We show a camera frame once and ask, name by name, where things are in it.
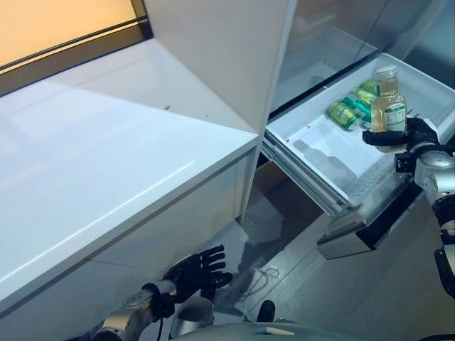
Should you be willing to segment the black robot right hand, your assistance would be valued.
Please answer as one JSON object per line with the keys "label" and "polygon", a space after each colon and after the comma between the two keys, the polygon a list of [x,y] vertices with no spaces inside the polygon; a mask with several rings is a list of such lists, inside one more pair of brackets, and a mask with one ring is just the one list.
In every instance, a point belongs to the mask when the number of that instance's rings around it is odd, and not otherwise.
{"label": "black robot right hand", "polygon": [[432,127],[432,123],[418,117],[407,118],[404,131],[365,130],[362,133],[362,140],[383,153],[409,152],[419,146],[440,144],[438,133]]}

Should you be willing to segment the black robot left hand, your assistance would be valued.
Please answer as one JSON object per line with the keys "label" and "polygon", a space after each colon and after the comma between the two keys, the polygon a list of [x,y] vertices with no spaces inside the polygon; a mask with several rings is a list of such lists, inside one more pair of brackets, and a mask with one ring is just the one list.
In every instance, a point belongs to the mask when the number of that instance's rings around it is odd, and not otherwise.
{"label": "black robot left hand", "polygon": [[175,286],[175,303],[184,303],[197,291],[212,300],[215,292],[228,285],[233,276],[224,272],[225,247],[221,244],[197,254],[191,254],[174,264],[164,275]]}

